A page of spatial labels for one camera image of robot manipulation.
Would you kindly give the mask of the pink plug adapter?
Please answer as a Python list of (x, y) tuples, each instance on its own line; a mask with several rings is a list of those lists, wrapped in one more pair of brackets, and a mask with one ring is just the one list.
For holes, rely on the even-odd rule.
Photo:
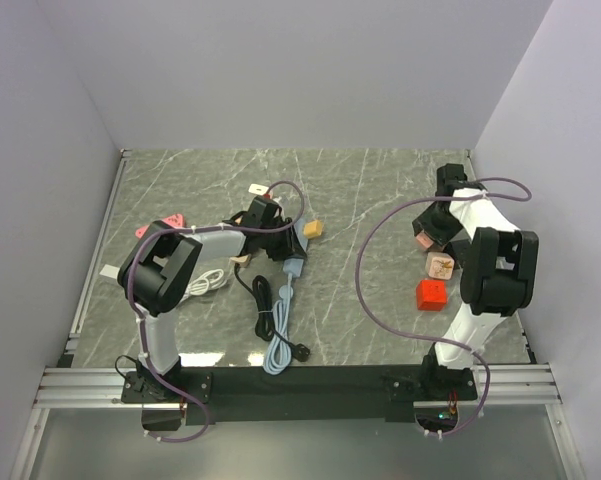
[(437, 243), (424, 230), (416, 235), (415, 239), (425, 252), (436, 251), (438, 249)]

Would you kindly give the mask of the light blue power strip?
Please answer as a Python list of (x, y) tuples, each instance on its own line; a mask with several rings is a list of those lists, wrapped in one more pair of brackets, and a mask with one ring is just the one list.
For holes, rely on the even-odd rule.
[(308, 257), (307, 249), (309, 239), (304, 233), (306, 224), (307, 222), (304, 218), (301, 218), (295, 223), (291, 236), (292, 253), (283, 262), (283, 272), (293, 279), (301, 276), (304, 263)]

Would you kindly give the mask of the black cube socket adapter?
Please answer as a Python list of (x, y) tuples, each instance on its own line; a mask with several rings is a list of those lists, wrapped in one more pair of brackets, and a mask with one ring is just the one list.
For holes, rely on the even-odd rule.
[(443, 252), (454, 260), (454, 270), (464, 267), (470, 245), (471, 242), (468, 239), (459, 239), (450, 241), (444, 247)]

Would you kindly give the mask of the yellow plug adapter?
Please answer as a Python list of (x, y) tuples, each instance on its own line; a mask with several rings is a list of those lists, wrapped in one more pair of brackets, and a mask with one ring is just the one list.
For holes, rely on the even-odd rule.
[(303, 234), (307, 239), (316, 239), (322, 236), (324, 231), (324, 224), (320, 220), (313, 220), (308, 222), (303, 227)]

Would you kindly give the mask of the patterned pink cube socket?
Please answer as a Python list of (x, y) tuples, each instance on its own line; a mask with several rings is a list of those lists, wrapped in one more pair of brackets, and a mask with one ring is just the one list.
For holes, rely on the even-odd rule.
[(452, 278), (455, 260), (443, 252), (429, 252), (425, 263), (425, 273), (436, 280), (447, 281)]

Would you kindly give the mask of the beige wooden power strip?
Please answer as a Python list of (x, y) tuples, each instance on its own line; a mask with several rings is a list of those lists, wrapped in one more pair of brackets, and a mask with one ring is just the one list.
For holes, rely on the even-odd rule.
[(233, 256), (230, 258), (230, 261), (240, 268), (246, 268), (250, 264), (251, 259), (251, 254), (245, 254), (241, 256)]

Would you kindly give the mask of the red cube socket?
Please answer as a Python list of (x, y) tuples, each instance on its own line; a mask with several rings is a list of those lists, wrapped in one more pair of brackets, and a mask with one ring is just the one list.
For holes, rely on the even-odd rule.
[(443, 280), (423, 279), (416, 287), (416, 306), (421, 311), (441, 311), (448, 303)]

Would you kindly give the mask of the pink triangular socket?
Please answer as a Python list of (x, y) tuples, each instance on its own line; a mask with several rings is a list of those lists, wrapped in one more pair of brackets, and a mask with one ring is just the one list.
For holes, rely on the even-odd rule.
[(155, 224), (158, 224), (159, 228), (185, 228), (186, 220), (183, 214), (175, 213), (160, 220), (153, 221), (150, 224), (139, 227), (135, 231), (135, 237), (137, 239), (141, 239), (150, 228), (154, 227)]

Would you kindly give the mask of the beige cube socket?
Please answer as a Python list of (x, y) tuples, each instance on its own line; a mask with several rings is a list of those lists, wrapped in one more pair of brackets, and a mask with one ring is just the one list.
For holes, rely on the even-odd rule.
[(253, 195), (260, 195), (260, 196), (264, 196), (266, 198), (270, 198), (269, 187), (265, 186), (265, 185), (252, 183), (248, 188), (248, 192)]

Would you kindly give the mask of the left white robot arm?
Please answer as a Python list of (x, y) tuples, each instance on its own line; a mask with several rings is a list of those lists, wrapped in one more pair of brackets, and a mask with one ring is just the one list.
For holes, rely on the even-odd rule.
[(218, 224), (175, 228), (162, 220), (149, 224), (117, 274), (117, 283), (136, 315), (140, 334), (139, 360), (151, 370), (144, 389), (156, 401), (173, 399), (180, 364), (173, 311), (185, 296), (196, 266), (264, 251), (274, 262), (304, 260), (300, 238), (304, 213), (291, 218), (275, 200), (257, 195), (246, 210)]

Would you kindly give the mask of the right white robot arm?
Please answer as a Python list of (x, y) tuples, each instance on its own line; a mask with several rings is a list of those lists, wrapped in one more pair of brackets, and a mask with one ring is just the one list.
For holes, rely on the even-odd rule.
[(462, 303), (443, 340), (434, 343), (436, 364), (418, 377), (422, 393), (440, 399), (454, 386), (450, 370), (471, 367), (493, 330), (531, 302), (539, 238), (507, 220), (484, 184), (469, 180), (464, 167), (453, 163), (437, 169), (435, 199), (412, 227), (427, 250), (448, 246), (461, 232), (468, 236)]

